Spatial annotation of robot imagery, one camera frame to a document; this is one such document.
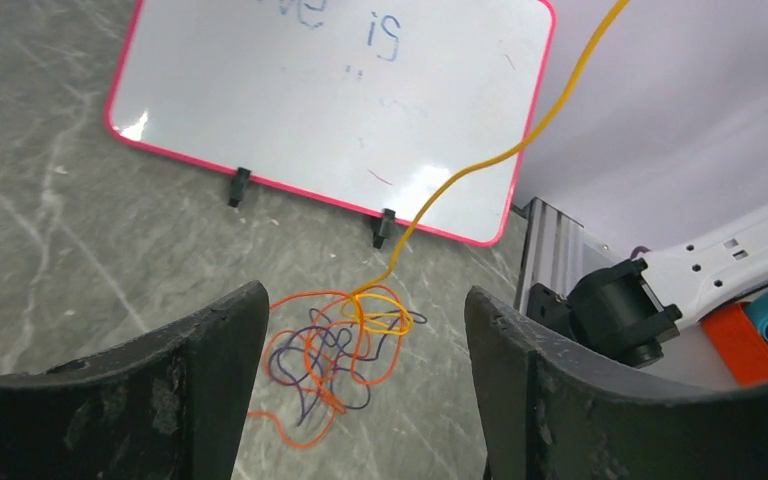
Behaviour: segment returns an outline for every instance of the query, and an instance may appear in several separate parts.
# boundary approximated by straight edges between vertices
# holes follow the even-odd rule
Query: gray floor
[[[0,2],[0,374],[38,372],[116,345],[261,280],[272,299],[350,289],[382,271],[364,219],[251,189],[116,143],[102,107],[133,0]],[[484,446],[462,305],[514,295],[524,221],[493,248],[417,235],[389,284],[430,318],[372,405],[309,450],[249,420],[235,478],[480,478]],[[271,329],[301,326],[313,303]],[[252,408],[292,419],[297,398],[258,378]],[[291,429],[303,440],[309,429]]]

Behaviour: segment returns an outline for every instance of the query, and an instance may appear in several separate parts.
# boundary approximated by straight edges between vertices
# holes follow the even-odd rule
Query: orange block
[[[702,320],[702,330],[714,344],[737,383],[768,382],[768,345],[743,313],[742,303],[729,305]]]

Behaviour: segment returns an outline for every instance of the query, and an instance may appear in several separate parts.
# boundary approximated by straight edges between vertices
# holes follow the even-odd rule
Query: orange string
[[[337,297],[336,299],[332,300],[331,302],[326,304],[324,307],[322,307],[322,309],[319,310],[319,312],[311,320],[311,325],[320,327],[319,321],[326,314],[326,312],[336,307],[337,305],[340,305],[340,312],[343,314],[343,316],[346,319],[330,322],[327,325],[321,326],[320,328],[330,330],[336,327],[352,328],[354,326],[357,326],[358,336],[357,336],[357,341],[355,342],[355,345],[354,345],[354,350],[350,355],[351,363],[348,368],[348,371],[349,371],[348,373],[351,376],[352,380],[354,380],[354,382],[359,385],[363,385],[363,386],[378,385],[381,382],[385,381],[387,378],[389,378],[390,375],[393,374],[393,371],[396,368],[399,354],[401,353],[402,342],[404,341],[404,337],[405,337],[404,333],[407,333],[407,331],[410,329],[410,326],[412,325],[412,319],[407,314],[406,310],[400,309],[400,312],[398,313],[399,330],[395,330],[393,332],[393,334],[399,334],[399,335],[397,335],[398,340],[396,342],[396,350],[393,354],[392,360],[390,361],[389,368],[383,375],[381,375],[377,379],[364,380],[363,377],[361,377],[357,372],[357,367],[358,367],[357,362],[358,360],[368,360],[370,358],[369,355],[372,353],[372,345],[373,345],[372,334],[365,329],[365,325],[366,325],[367,319],[369,318],[373,318],[374,320],[374,318],[376,317],[385,316],[384,314],[380,314],[380,313],[366,313],[363,306],[361,305],[361,301],[364,299],[364,295],[368,294],[368,292],[372,290],[384,291],[387,295],[389,295],[388,298],[391,298],[395,302],[394,305],[401,305],[399,296],[396,294],[395,291],[393,291],[391,288],[385,285],[374,284],[364,288],[359,292],[353,292],[353,293],[342,292],[338,290],[319,290],[319,291],[312,291],[312,292],[297,293],[297,294],[282,298],[281,300],[273,303],[272,305],[270,305],[269,309],[270,311],[274,311],[275,309],[284,305],[285,303],[288,303],[292,300],[301,299],[301,298],[319,297],[319,296],[336,296]],[[347,313],[346,311],[346,307],[348,307],[349,305],[354,307],[354,312],[351,314]],[[266,344],[266,348],[264,349],[263,356],[261,358],[261,366],[263,368],[264,373],[266,373],[270,378],[275,378],[269,366],[269,359],[270,359],[270,356],[272,355],[272,352],[275,348],[276,343],[278,342],[279,339],[281,339],[285,335],[292,335],[295,333],[296,331],[291,329],[281,330],[280,332],[276,333],[272,337],[272,339],[269,340],[269,342]],[[314,341],[317,339],[317,337],[321,335],[321,333],[322,333],[321,330],[311,329],[299,335],[299,337],[304,343],[304,352],[303,352],[302,358],[304,362],[305,372],[307,373],[308,378],[313,383],[313,386],[306,387],[306,386],[298,385],[298,388],[305,393],[318,394],[319,398],[322,400],[322,403],[324,403],[331,410],[331,414],[328,418],[328,422],[323,426],[322,430],[310,441],[298,442],[290,438],[281,420],[274,413],[268,412],[265,410],[255,410],[255,411],[248,412],[248,415],[247,415],[248,417],[265,417],[271,420],[272,423],[275,424],[275,428],[278,430],[278,434],[281,436],[281,439],[284,441],[284,443],[294,448],[306,449],[316,445],[317,443],[319,443],[320,440],[322,440],[325,437],[325,435],[334,425],[337,415],[342,415],[348,412],[348,408],[346,407],[346,404],[343,403],[339,398],[337,398],[336,395],[332,394],[330,389],[328,388],[329,382],[333,381],[337,373],[339,372],[336,369],[338,358],[331,357],[325,352],[322,352],[318,347],[314,345]],[[318,360],[320,363],[324,362],[324,367],[322,368],[322,374],[320,374],[314,367],[313,361],[311,360],[312,358],[320,359]]]

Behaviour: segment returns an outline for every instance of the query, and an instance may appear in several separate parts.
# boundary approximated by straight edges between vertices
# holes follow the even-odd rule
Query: red marker mark
[[[391,187],[393,186],[393,184],[392,184],[392,183],[390,183],[390,182],[388,182],[387,180],[384,180],[383,178],[379,177],[379,176],[378,176],[378,175],[377,175],[375,172],[373,172],[372,170],[370,170],[370,169],[368,169],[368,168],[367,168],[367,169],[366,169],[366,171],[367,171],[367,172],[369,172],[369,173],[371,173],[371,174],[372,174],[372,176],[373,176],[373,177],[375,177],[375,178],[377,178],[378,180],[381,180],[382,182],[386,183],[387,185],[390,185]]]

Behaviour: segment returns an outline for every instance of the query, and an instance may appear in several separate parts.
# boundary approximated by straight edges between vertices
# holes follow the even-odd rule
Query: white wall
[[[614,0],[555,0],[537,117]],[[768,202],[768,1],[632,0],[529,148],[540,196],[624,250],[693,238]]]

